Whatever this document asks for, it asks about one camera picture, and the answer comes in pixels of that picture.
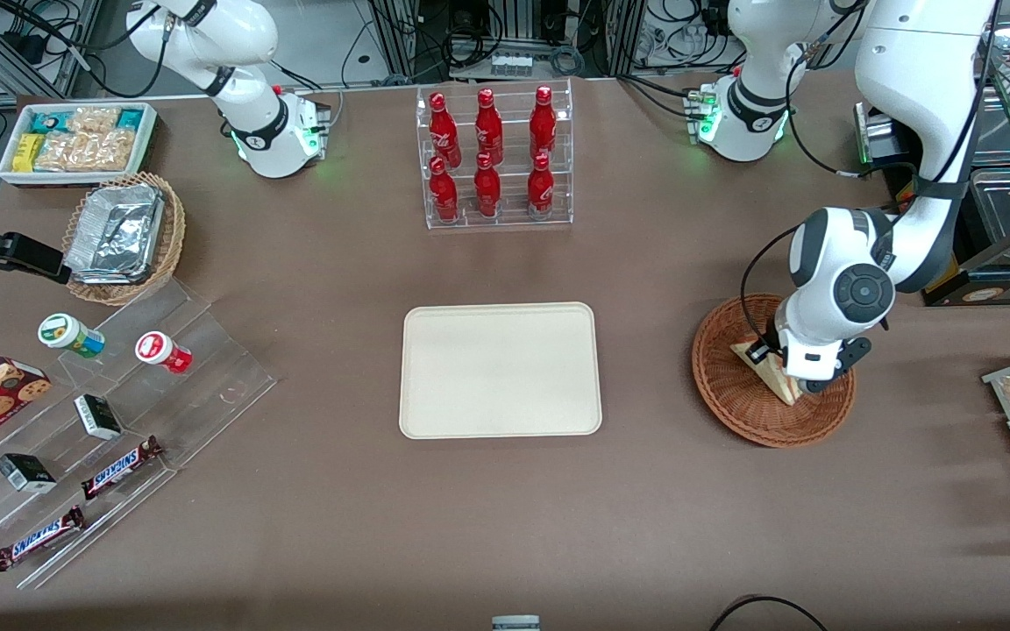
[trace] coca-cola bottle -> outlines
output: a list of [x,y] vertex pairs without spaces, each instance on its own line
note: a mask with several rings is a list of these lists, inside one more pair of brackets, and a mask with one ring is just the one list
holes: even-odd
[[478,154],[478,173],[474,175],[474,191],[478,193],[478,212],[488,219],[497,216],[502,199],[502,180],[494,169],[488,151]]
[[431,168],[428,188],[431,189],[431,200],[438,221],[453,223],[458,221],[458,188],[454,187],[454,179],[446,173],[446,164],[440,156],[431,156],[428,166]]
[[431,104],[431,143],[435,153],[446,161],[446,168],[458,169],[462,164],[462,151],[458,148],[458,125],[454,117],[446,111],[446,99],[434,92],[428,97]]
[[478,133],[478,151],[486,151],[494,165],[505,160],[505,135],[502,133],[502,115],[494,106],[494,91],[478,90],[478,118],[474,120]]
[[552,155],[556,148],[556,112],[552,111],[552,89],[541,85],[536,88],[536,107],[532,110],[532,118],[528,119],[528,132],[532,136],[529,152],[532,160],[540,151]]
[[541,151],[532,161],[528,175],[528,216],[536,221],[548,219],[552,213],[552,187],[556,180],[548,171],[548,154]]

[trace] clear plastic box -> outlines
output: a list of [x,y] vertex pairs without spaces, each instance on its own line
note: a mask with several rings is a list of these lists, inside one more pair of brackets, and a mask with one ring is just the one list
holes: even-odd
[[[528,152],[528,119],[536,100],[536,88],[547,85],[552,89],[552,109],[556,110],[556,150],[550,155],[548,169],[556,179],[552,188],[552,211],[548,219],[536,221],[528,216],[528,175],[532,172],[532,156]],[[420,177],[423,181],[423,208],[429,229],[494,228],[494,227],[540,227],[562,226],[572,223],[575,218],[573,172],[575,168],[572,121],[572,83],[569,81],[517,81],[517,83],[488,84],[494,91],[497,111],[502,115],[502,131],[505,136],[505,160],[497,165],[502,183],[502,206],[497,217],[488,219],[478,212],[477,196],[474,191],[474,175],[477,172],[476,156],[478,140],[474,132],[474,122],[478,116],[477,93],[470,91],[469,85],[437,85],[420,88],[416,93],[416,136],[420,143]],[[458,146],[462,149],[462,165],[449,172],[458,187],[458,211],[460,218],[454,223],[438,220],[431,200],[428,181],[431,172],[428,161],[434,154],[431,143],[431,108],[426,104],[428,96],[441,92],[446,97],[446,109],[458,124]]]

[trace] brown tabletop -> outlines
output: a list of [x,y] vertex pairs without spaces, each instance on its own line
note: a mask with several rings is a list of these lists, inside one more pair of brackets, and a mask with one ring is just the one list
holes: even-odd
[[[852,85],[816,73],[797,97],[838,164]],[[574,87],[576,223],[480,235],[424,227],[414,89],[349,93],[329,159],[282,181],[236,159],[209,100],[158,101],[153,170],[189,216],[178,276],[282,382],[44,588],[0,575],[0,628],[460,631],[530,612],[548,631],[687,630],[750,593],[830,628],[1010,628],[1010,435],[979,379],[1010,363],[1010,308],[903,296],[836,434],[796,450],[730,434],[691,382],[697,323],[770,236],[885,188],[789,138],[728,163],[619,83]],[[60,242],[80,195],[4,185],[0,231]],[[752,291],[789,291],[785,259]],[[409,309],[543,301],[594,309],[596,434],[401,435]],[[50,362],[33,330],[57,310],[108,312],[0,275],[0,355]],[[809,628],[750,610],[724,631]]]

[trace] white container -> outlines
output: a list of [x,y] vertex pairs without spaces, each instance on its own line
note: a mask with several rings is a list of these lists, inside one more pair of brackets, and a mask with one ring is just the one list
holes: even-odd
[[[123,171],[91,171],[73,173],[50,173],[50,172],[20,172],[12,171],[11,164],[13,155],[17,150],[17,140],[23,133],[28,133],[33,118],[39,115],[47,115],[52,112],[64,112],[79,107],[112,107],[123,110],[142,110],[142,119],[139,121],[139,128],[135,131],[135,143],[131,146],[131,156],[127,161],[127,169]],[[41,103],[35,105],[25,105],[20,112],[17,112],[15,128],[10,132],[10,140],[7,148],[3,151],[3,160],[0,161],[0,179],[4,183],[10,183],[15,187],[72,187],[77,184],[98,184],[107,183],[120,176],[132,176],[140,171],[142,161],[147,154],[147,147],[150,144],[150,136],[154,133],[154,125],[157,122],[156,109],[142,101],[87,101],[87,103]]]
[[420,307],[404,318],[408,438],[588,435],[601,423],[586,304]]
[[41,320],[36,328],[36,339],[49,348],[68,348],[85,358],[99,355],[105,341],[100,331],[85,327],[68,313],[54,313]]

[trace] candy bar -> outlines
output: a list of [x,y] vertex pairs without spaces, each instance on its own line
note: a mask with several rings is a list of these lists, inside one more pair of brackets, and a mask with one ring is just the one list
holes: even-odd
[[27,536],[20,542],[8,548],[0,548],[0,571],[5,571],[15,566],[26,554],[30,554],[37,548],[47,546],[54,539],[67,534],[73,530],[83,530],[84,513],[80,507],[69,508],[69,512],[57,519],[49,526],[41,528],[34,534]]
[[123,458],[117,459],[109,464],[104,470],[97,472],[96,477],[88,482],[82,482],[84,488],[84,500],[95,500],[97,495],[103,493],[108,488],[115,487],[124,477],[131,475],[131,471],[141,467],[148,459],[161,454],[163,448],[158,444],[158,440],[153,435],[142,441],[139,446],[132,448]]

